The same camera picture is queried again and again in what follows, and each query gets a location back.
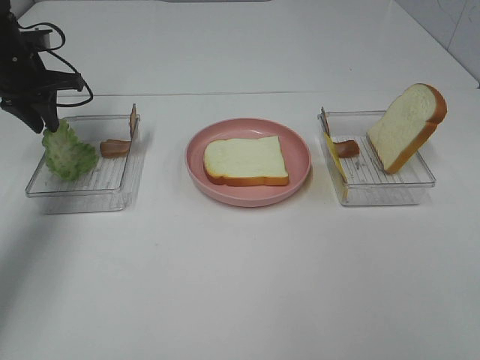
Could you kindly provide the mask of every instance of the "wall tile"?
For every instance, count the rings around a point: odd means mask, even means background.
[[[466,0],[396,0],[396,2],[447,48]]]
[[[480,81],[480,0],[467,0],[448,51]]]

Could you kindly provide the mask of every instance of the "lettuce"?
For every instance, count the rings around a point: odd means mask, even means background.
[[[55,133],[48,129],[43,132],[42,145],[46,166],[63,180],[74,182],[97,165],[95,148],[81,142],[64,119]]]

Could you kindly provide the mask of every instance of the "white bread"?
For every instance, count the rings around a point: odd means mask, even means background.
[[[210,142],[203,155],[208,179],[217,185],[287,185],[278,136]]]
[[[396,173],[437,129],[447,113],[432,86],[411,85],[388,107],[367,136],[386,173]]]

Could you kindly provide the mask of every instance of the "bread crust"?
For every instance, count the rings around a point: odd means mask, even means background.
[[[410,142],[410,144],[398,155],[397,159],[391,164],[388,169],[384,171],[388,174],[395,174],[400,168],[417,152],[417,150],[428,140],[431,134],[437,129],[437,125],[443,121],[447,113],[447,105],[443,96],[433,86],[423,84],[427,86],[435,97],[436,107],[433,111],[433,115],[425,121],[425,126],[418,133],[418,135]],[[372,146],[376,152],[377,157],[380,159],[377,153],[377,149]]]
[[[289,177],[284,178],[279,177],[268,177],[268,176],[259,176],[255,178],[230,178],[228,176],[214,176],[209,173],[209,171],[203,166],[207,179],[216,185],[229,185],[229,186],[257,186],[257,185],[268,185],[268,186],[284,186],[289,184]]]

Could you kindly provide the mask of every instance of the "transparent container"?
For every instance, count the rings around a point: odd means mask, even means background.
[[[322,132],[330,133],[334,142],[355,140],[359,156],[340,159],[346,179],[335,166],[322,135],[322,151],[340,204],[344,206],[386,206],[419,204],[435,186],[435,177],[422,156],[416,152],[393,175],[383,171],[382,164],[367,138],[367,130],[385,111],[322,112],[318,115]]]
[[[64,181],[45,164],[45,154],[28,183],[25,194],[44,214],[111,212],[134,201],[142,175],[144,151],[140,142],[140,115],[130,134],[130,115],[74,116],[65,118],[76,135],[97,149],[97,166],[77,181]],[[108,139],[131,140],[124,157],[103,158],[100,142]]]

